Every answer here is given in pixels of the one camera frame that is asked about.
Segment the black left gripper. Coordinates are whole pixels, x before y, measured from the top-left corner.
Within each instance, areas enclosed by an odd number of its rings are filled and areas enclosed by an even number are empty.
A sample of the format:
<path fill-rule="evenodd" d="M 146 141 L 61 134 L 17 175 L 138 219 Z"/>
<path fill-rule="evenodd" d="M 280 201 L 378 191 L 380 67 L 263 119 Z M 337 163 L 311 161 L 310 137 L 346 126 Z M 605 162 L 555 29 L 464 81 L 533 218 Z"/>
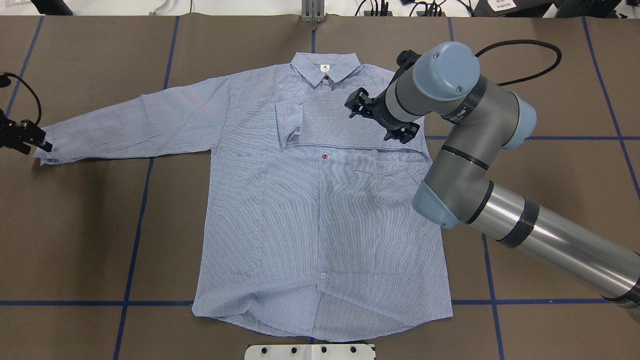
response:
<path fill-rule="evenodd" d="M 0 112 L 0 148 L 16 150 L 29 155 L 32 148 L 51 153 L 53 144 L 46 141 L 46 132 L 31 120 L 13 121 L 7 118 L 4 111 Z"/>

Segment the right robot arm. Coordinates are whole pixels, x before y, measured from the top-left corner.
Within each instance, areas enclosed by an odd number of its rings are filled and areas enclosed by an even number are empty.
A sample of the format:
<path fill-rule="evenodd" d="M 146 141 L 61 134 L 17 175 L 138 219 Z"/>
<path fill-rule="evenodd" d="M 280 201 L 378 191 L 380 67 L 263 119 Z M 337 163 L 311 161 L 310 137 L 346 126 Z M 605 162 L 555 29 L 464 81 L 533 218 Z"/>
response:
<path fill-rule="evenodd" d="M 555 53 L 548 68 L 519 79 L 550 73 L 562 51 L 535 39 L 510 39 L 474 52 L 457 41 L 443 42 L 423 54 L 404 50 L 386 89 L 370 97 L 364 88 L 344 103 L 349 117 L 371 119 L 386 130 L 384 139 L 412 141 L 418 120 L 437 114 L 452 128 L 419 182 L 413 209 L 442 228 L 460 223 L 572 276 L 598 292 L 606 303 L 639 320 L 640 258 L 531 198 L 496 184 L 488 176 L 500 150 L 514 150 L 530 137 L 537 112 L 506 83 L 482 75 L 479 57 L 490 50 L 533 45 Z"/>

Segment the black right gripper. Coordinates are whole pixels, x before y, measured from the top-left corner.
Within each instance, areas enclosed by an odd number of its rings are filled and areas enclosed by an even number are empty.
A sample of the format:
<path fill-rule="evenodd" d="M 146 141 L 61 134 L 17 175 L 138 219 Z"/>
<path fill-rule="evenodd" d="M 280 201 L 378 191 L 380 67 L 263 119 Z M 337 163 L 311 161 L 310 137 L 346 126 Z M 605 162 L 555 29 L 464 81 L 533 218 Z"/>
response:
<path fill-rule="evenodd" d="M 371 102 L 370 94 L 365 88 L 358 88 L 352 92 L 344 105 L 349 110 L 349 118 L 356 116 L 365 119 L 372 118 L 382 127 L 387 129 L 384 141 L 399 141 L 407 144 L 412 141 L 419 131 L 419 124 L 413 121 L 401 121 L 391 114 L 386 103 L 387 91 L 382 91 Z"/>

